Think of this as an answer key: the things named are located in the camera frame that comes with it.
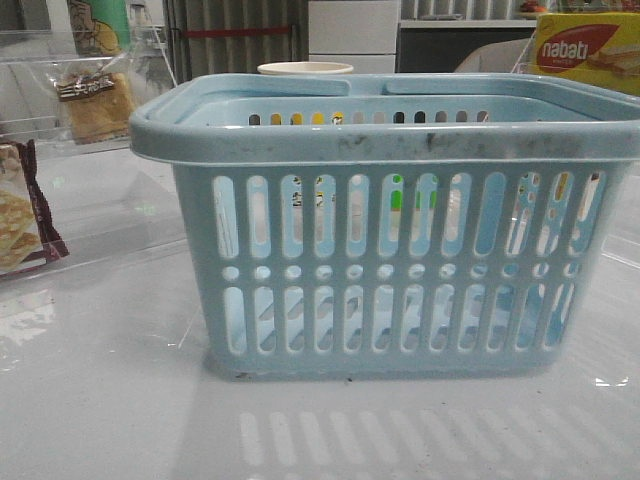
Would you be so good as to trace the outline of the light blue plastic basket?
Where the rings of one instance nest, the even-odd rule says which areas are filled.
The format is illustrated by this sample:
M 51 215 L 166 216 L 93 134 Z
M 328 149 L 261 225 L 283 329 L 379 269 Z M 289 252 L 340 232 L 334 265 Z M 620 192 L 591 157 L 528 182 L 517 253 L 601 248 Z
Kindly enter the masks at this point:
M 517 74 L 210 75 L 129 129 L 237 377 L 549 365 L 639 158 L 636 97 Z

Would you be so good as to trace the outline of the packaged toast bread slice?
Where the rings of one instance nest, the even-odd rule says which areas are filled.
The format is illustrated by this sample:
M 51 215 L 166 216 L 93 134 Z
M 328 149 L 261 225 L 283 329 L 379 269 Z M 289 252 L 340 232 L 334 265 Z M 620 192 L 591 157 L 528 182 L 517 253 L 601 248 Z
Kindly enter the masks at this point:
M 129 135 L 136 106 L 128 78 L 129 57 L 81 57 L 57 62 L 46 73 L 71 139 L 87 145 Z

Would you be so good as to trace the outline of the white paper cup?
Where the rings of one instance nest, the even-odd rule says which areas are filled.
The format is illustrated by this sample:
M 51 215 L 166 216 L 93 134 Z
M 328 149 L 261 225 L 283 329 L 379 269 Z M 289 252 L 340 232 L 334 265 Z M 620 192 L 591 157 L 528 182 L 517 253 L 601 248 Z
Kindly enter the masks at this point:
M 258 72 L 263 75 L 343 75 L 351 74 L 354 67 L 350 64 L 337 62 L 298 61 L 273 62 L 258 66 Z

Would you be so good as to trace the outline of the white cabinet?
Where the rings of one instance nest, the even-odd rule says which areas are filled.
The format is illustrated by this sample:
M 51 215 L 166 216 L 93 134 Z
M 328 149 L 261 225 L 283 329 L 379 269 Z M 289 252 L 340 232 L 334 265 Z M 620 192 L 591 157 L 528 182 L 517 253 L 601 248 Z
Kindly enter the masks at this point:
M 311 61 L 345 63 L 356 73 L 396 70 L 399 1 L 311 1 Z

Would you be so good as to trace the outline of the clear acrylic display shelf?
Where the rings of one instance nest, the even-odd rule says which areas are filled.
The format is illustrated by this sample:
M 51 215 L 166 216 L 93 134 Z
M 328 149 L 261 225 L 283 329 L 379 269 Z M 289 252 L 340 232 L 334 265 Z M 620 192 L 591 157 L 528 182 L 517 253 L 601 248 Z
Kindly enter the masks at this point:
M 130 31 L 128 78 L 136 106 L 175 85 L 163 31 Z M 61 105 L 46 78 L 50 66 L 75 60 L 71 31 L 5 31 L 1 35 L 1 143 L 35 143 L 37 181 L 69 255 L 69 266 L 172 238 L 177 228 L 171 186 L 160 170 L 141 166 L 129 135 L 79 145 L 63 124 Z

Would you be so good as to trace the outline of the maroon cracker snack bag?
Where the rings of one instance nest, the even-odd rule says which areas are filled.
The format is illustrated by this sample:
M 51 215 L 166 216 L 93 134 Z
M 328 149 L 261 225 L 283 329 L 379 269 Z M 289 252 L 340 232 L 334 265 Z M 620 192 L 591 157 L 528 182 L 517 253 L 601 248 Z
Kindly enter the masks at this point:
M 1 275 L 9 277 L 69 255 L 37 181 L 35 143 L 1 143 Z

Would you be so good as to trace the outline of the green yellow snack canister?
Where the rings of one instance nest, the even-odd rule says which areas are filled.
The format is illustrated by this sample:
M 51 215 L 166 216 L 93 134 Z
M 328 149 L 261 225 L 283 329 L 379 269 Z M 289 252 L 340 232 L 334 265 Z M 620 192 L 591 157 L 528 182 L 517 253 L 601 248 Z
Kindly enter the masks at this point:
M 66 2 L 76 51 L 81 56 L 117 56 L 130 46 L 126 2 Z

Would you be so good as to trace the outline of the yellow nabati wafer box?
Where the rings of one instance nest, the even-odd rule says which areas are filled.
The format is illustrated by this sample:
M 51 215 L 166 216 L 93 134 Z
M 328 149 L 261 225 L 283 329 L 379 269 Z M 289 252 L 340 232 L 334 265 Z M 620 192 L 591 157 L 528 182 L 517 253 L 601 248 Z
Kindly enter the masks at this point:
M 548 13 L 537 19 L 528 71 L 639 94 L 637 13 Z

